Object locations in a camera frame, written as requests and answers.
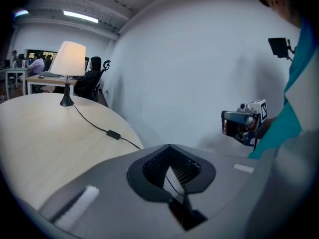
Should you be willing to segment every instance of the ceiling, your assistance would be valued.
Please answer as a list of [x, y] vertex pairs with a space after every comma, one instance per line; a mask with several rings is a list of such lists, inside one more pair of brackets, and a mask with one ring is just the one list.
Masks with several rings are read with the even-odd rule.
[[[134, 15], [154, 1], [156, 0], [29, 0], [24, 7], [29, 14], [19, 16], [16, 23], [65, 23], [117, 39], [119, 30]], [[99, 23], [66, 17], [62, 13], [63, 10], [98, 18]]]

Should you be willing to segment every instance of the ceiling light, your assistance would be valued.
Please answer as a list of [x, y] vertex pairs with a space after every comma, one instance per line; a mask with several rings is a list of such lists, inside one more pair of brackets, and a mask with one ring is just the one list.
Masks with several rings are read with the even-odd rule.
[[27, 11], [27, 10], [21, 10], [21, 11], [19, 11], [19, 12], [17, 12], [15, 15], [14, 15], [14, 17], [18, 17], [18, 16], [20, 16], [20, 15], [24, 15], [24, 14], [28, 14], [29, 12]]
[[70, 12], [70, 11], [64, 10], [63, 13], [64, 13], [64, 15], [67, 15], [67, 16], [86, 19], [86, 20], [92, 21], [94, 23], [99, 22], [99, 20], [97, 18], [92, 18], [92, 17], [86, 16], [86, 15], [75, 13], [75, 12]]

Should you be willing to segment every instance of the black lamp base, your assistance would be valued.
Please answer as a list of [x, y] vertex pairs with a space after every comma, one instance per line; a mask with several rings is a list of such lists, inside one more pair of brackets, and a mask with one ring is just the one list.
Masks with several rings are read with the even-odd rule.
[[64, 96], [60, 102], [61, 106], [72, 106], [74, 102], [70, 98], [70, 83], [64, 84]]

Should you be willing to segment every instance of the lampshade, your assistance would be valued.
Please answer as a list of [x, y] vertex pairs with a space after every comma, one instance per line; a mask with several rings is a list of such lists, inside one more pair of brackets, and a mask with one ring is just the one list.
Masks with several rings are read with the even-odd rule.
[[76, 42], [64, 41], [56, 55], [51, 73], [69, 76], [84, 75], [85, 46]]

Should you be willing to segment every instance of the round table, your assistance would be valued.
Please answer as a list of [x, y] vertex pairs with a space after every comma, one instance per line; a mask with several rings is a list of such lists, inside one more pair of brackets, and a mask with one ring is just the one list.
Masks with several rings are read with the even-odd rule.
[[[38, 210], [57, 189], [94, 165], [138, 149], [85, 121], [62, 94], [34, 94], [0, 105], [0, 164], [14, 195]], [[81, 97], [74, 105], [94, 125], [113, 130], [142, 148], [118, 114]]]

